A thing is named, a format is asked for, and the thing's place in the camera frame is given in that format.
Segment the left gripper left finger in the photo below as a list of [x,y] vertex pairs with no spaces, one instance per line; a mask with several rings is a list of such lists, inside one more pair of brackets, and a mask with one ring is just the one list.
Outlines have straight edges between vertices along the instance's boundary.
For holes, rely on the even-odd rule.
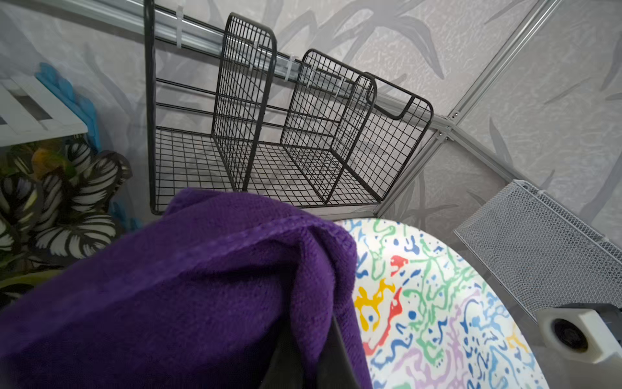
[[297,348],[291,328],[286,326],[272,354],[270,364],[260,384],[261,389],[302,389],[305,373],[301,353]]

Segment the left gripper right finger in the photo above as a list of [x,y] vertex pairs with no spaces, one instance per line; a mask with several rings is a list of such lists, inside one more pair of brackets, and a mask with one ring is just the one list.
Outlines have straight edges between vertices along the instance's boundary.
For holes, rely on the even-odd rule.
[[327,340],[317,364],[317,389],[359,389],[335,317],[331,319]]

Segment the purple cloth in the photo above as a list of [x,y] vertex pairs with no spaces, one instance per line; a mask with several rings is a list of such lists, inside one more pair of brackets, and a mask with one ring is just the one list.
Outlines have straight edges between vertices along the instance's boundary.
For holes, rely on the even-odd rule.
[[259,388],[283,328],[304,388],[336,318],[371,387],[336,223],[247,193],[185,190],[160,220],[71,265],[1,313],[9,388]]

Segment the colourful patterned round plate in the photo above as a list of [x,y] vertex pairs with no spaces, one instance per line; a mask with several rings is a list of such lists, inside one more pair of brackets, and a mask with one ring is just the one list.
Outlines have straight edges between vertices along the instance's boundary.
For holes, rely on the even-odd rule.
[[357,247],[352,299],[373,387],[547,387],[510,312],[460,254],[391,220],[342,226]]

